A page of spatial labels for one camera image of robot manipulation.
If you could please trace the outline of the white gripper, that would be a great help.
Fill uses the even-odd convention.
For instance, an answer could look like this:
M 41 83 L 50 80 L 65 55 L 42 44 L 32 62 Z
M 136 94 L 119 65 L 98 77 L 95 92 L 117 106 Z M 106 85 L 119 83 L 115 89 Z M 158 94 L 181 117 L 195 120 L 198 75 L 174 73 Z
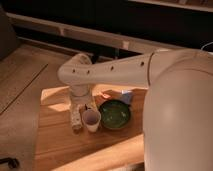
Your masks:
M 87 104 L 92 101 L 89 85 L 73 85 L 70 87 L 70 100 L 74 104 Z

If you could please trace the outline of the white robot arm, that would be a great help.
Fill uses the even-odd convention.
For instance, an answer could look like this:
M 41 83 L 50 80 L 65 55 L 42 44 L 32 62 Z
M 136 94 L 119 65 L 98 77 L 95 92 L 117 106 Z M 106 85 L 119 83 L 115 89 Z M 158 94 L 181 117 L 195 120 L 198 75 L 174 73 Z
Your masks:
M 161 51 L 99 64 L 78 54 L 58 76 L 77 102 L 89 100 L 94 83 L 140 86 L 147 94 L 141 135 L 57 171 L 101 171 L 140 162 L 146 171 L 213 171 L 213 54 Z

